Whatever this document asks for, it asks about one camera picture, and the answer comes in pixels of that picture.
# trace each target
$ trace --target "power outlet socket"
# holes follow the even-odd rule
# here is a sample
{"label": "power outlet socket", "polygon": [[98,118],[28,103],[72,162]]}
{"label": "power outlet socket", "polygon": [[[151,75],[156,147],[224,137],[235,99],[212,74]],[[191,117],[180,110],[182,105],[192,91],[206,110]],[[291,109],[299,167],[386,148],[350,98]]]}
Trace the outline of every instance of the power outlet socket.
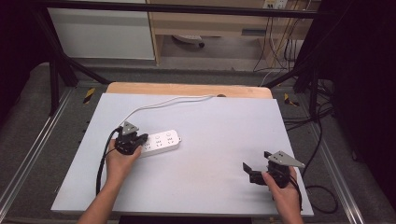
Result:
{"label": "power outlet socket", "polygon": [[148,136],[148,141],[142,146],[140,158],[177,149],[180,142],[181,138],[178,137],[175,130],[150,134]]}
{"label": "power outlet socket", "polygon": [[274,9],[276,6],[276,0],[265,0],[262,8]]}
{"label": "power outlet socket", "polygon": [[276,0],[275,9],[285,9],[288,0]]}
{"label": "power outlet socket", "polygon": [[265,0],[262,8],[285,9],[288,0]]}

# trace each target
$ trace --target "white tabletop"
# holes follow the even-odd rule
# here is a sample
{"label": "white tabletop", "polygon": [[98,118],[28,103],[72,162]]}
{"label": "white tabletop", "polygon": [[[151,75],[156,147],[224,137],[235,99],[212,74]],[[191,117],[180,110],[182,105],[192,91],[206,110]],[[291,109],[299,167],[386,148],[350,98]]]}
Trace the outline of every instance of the white tabletop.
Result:
{"label": "white tabletop", "polygon": [[[133,110],[170,95],[104,93],[52,211],[81,213],[95,197],[95,179],[106,140]],[[215,97],[141,110],[127,120],[141,133],[176,130],[180,147],[139,159],[113,211],[124,215],[260,217],[276,215],[266,186],[249,183],[242,169],[266,170],[264,150],[293,156],[276,100]],[[313,216],[299,171],[303,216]],[[106,180],[104,169],[102,183]]]}

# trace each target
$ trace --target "human hand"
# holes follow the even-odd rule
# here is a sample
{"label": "human hand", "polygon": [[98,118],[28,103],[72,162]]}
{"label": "human hand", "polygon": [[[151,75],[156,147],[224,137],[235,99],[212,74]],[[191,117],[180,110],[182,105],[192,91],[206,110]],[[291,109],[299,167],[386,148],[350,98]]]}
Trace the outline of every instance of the human hand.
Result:
{"label": "human hand", "polygon": [[[294,168],[289,167],[289,169],[290,175],[297,180],[297,174]],[[265,183],[273,194],[276,210],[280,214],[283,223],[303,223],[297,189],[291,183],[281,189],[275,180],[266,172],[262,172],[262,178],[264,178]]]}
{"label": "human hand", "polygon": [[119,153],[116,149],[113,150],[116,147],[115,145],[116,140],[111,139],[107,150],[109,151],[109,153],[106,156],[107,178],[105,186],[120,188],[124,179],[131,171],[131,167],[134,164],[134,161],[139,158],[142,152],[142,147],[139,146],[132,155],[123,155]]}

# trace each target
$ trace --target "wire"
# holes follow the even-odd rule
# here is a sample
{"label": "wire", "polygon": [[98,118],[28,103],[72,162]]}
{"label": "wire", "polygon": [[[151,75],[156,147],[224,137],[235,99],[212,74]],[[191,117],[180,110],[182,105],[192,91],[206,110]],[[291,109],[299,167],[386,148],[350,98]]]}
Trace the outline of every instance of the wire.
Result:
{"label": "wire", "polygon": [[293,176],[289,175],[290,183],[296,188],[298,193],[298,200],[300,202],[300,210],[303,211],[303,196],[301,195],[300,187],[298,186],[297,180]]}
{"label": "wire", "polygon": [[166,106],[167,103],[170,103],[170,102],[175,101],[175,100],[177,100],[177,99],[184,99],[184,98],[188,98],[188,99],[191,99],[191,98],[212,98],[212,97],[215,97],[215,95],[178,96],[178,97],[172,98],[172,99],[170,99],[170,100],[167,100],[167,101],[164,101],[164,102],[155,104],[155,105],[145,105],[145,106],[141,106],[141,107],[135,109],[134,111],[132,111],[125,119],[122,120],[122,122],[121,122],[118,126],[121,126],[122,123],[123,123],[125,120],[127,120],[129,117],[132,116],[132,114],[134,114],[135,112],[137,112],[137,111],[139,111],[139,110],[153,109],[153,108],[161,108],[161,107]]}
{"label": "wire", "polygon": [[[267,18],[267,25],[265,26],[264,44],[262,45],[262,55],[264,55],[265,40],[266,40],[266,37],[267,37],[267,30],[268,30],[268,23],[269,23],[269,22],[270,22],[270,18],[268,17],[268,18]],[[256,67],[257,67],[257,65],[259,65],[260,61],[262,60],[262,55],[260,56],[260,59],[257,61],[256,65],[254,66],[253,72],[258,72],[258,71],[260,71],[260,70],[256,71]]]}
{"label": "wire", "polygon": [[[283,51],[283,57],[285,58],[285,60],[287,60],[287,61],[291,61],[291,53],[292,53],[292,49],[293,49],[293,41],[292,41],[292,39],[290,39],[291,38],[291,35],[293,34],[293,32],[294,32],[294,29],[295,29],[295,27],[297,26],[297,23],[300,21],[300,19],[297,19],[295,22],[294,22],[294,24],[293,24],[293,26],[291,26],[291,30],[290,30],[290,33],[289,33],[289,36],[288,36],[288,41],[286,42],[286,47],[285,47],[285,50]],[[288,46],[289,46],[289,42],[291,41],[291,49],[290,49],[290,51],[289,51],[289,58],[287,58],[287,56],[286,56],[286,51],[287,51],[287,48],[288,48]],[[296,60],[296,50],[297,50],[297,40],[295,41],[295,44],[294,44],[294,58],[293,58],[293,60],[295,61]]]}
{"label": "wire", "polygon": [[275,51],[274,39],[272,38],[273,25],[274,25],[274,18],[271,17],[271,26],[270,26],[270,48],[271,48],[271,51],[273,52],[274,58],[276,59],[277,63],[279,63],[279,65],[280,65],[283,69],[286,69],[286,67],[284,67],[283,64],[280,63],[280,60],[277,58],[277,52],[276,52],[276,51],[279,51],[279,49],[280,49],[281,47],[279,47],[279,48]]}
{"label": "wire", "polygon": [[[320,115],[320,109],[326,104],[323,104],[323,105],[321,105],[318,108],[318,114],[319,115]],[[315,147],[314,153],[312,153],[312,155],[311,155],[311,158],[309,158],[308,162],[305,164],[305,168],[304,168],[303,173],[302,173],[302,178],[304,178],[304,175],[305,175],[306,171],[308,170],[309,165],[311,164],[312,160],[315,158],[315,155],[317,155],[317,152],[318,152],[319,147],[320,147],[320,143],[321,143],[322,136],[323,136],[323,129],[322,129],[322,126],[321,126],[320,118],[318,118],[318,126],[319,126],[318,143],[317,143],[317,146]]]}
{"label": "wire", "polygon": [[[295,10],[295,9],[297,8],[297,5],[298,5],[299,1],[300,1],[300,0],[297,0],[297,1],[294,3],[294,6],[293,6],[293,9],[292,9],[292,10]],[[286,27],[289,27],[290,22],[291,22],[291,19],[288,20],[288,23],[287,23]],[[292,27],[292,29],[291,29],[291,31],[290,31],[289,36],[290,36],[291,33],[293,32],[294,27],[295,27],[295,24],[296,24],[296,23],[294,23],[294,25],[293,25],[293,27]],[[283,41],[285,35],[286,35],[286,29],[285,29],[285,32],[283,33],[282,37],[280,38],[280,42]],[[285,45],[285,44],[280,45],[279,48],[276,50],[276,56],[277,56],[277,53],[279,52],[279,50],[282,49],[284,45]]]}
{"label": "wire", "polygon": [[327,189],[327,188],[325,188],[323,186],[320,186],[320,185],[306,186],[305,189],[324,189],[325,191],[330,193],[330,195],[332,196],[332,199],[334,200],[334,209],[332,209],[332,210],[324,210],[324,209],[321,209],[321,208],[317,207],[313,203],[311,203],[312,207],[317,209],[319,212],[324,213],[324,214],[334,214],[338,210],[337,198],[335,197],[335,195],[329,189]]}
{"label": "wire", "polygon": [[307,1],[308,3],[306,4],[305,10],[308,10],[309,6],[311,5],[312,0]]}
{"label": "wire", "polygon": [[267,67],[267,68],[261,68],[259,70],[256,70],[256,72],[260,72],[260,71],[264,71],[264,70],[276,70],[276,69],[281,69],[281,70],[285,70],[285,68],[279,68],[279,67],[275,67],[275,68],[271,68],[271,67]]}
{"label": "wire", "polygon": [[[276,77],[277,75],[279,75],[279,73],[281,73],[283,70],[284,70],[284,69],[281,68],[281,69],[275,74],[275,77]],[[262,85],[264,84],[265,79],[266,79],[271,73],[273,73],[274,71],[275,71],[275,69],[271,70],[269,73],[267,73],[267,75],[265,75],[265,77],[262,79],[262,84],[260,84],[259,87],[262,87]]]}
{"label": "wire", "polygon": [[[332,112],[333,112],[333,108],[332,107],[326,108],[325,110],[321,111],[318,114],[318,118],[322,119],[322,118],[330,115]],[[293,119],[293,120],[284,121],[285,125],[294,125],[294,126],[289,127],[287,129],[287,131],[291,131],[293,129],[296,129],[296,128],[299,128],[301,126],[304,126],[305,124],[307,124],[309,122],[315,121],[315,119],[312,118],[312,117],[308,117],[308,118],[284,118],[284,119]]]}
{"label": "wire", "polygon": [[103,167],[105,166],[106,156],[108,155],[108,153],[110,153],[111,151],[113,151],[115,149],[115,148],[113,148],[113,149],[111,149],[110,151],[107,152],[108,144],[110,144],[110,140],[111,140],[111,137],[113,136],[113,134],[115,132],[120,132],[120,131],[121,131],[121,127],[116,128],[115,130],[113,130],[111,132],[110,136],[107,138],[107,142],[106,142],[106,145],[105,145],[105,150],[103,152],[102,159],[100,160],[99,170],[98,170],[98,174],[96,176],[96,195],[98,195],[99,192],[100,192],[101,180],[102,180],[102,172],[103,172]]}

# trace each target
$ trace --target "white power strip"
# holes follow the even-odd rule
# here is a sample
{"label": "white power strip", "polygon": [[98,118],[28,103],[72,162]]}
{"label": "white power strip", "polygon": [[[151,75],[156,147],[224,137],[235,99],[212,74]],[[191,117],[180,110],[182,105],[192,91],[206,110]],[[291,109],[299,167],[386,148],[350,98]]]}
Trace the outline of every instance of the white power strip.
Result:
{"label": "white power strip", "polygon": [[140,158],[177,149],[180,142],[181,138],[177,136],[175,130],[150,134],[148,136],[148,141],[143,145]]}

